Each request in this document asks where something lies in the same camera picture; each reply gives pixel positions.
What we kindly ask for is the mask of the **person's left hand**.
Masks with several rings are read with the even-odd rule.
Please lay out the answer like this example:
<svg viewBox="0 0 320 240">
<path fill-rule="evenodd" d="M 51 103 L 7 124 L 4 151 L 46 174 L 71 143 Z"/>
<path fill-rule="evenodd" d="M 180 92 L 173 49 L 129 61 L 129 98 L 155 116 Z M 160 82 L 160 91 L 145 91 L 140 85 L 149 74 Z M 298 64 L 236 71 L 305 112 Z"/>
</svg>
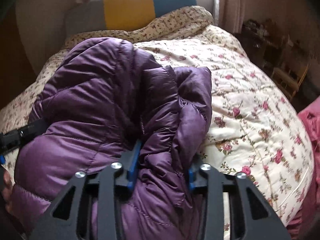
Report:
<svg viewBox="0 0 320 240">
<path fill-rule="evenodd" d="M 4 183 L 4 188 L 2 190 L 2 196 L 5 201 L 5 209 L 8 213 L 11 215 L 12 213 L 12 201 L 11 201 L 11 194 L 12 194 L 12 181 L 11 181 L 11 176 L 7 170 L 4 170 L 3 173 L 3 183 Z"/>
</svg>

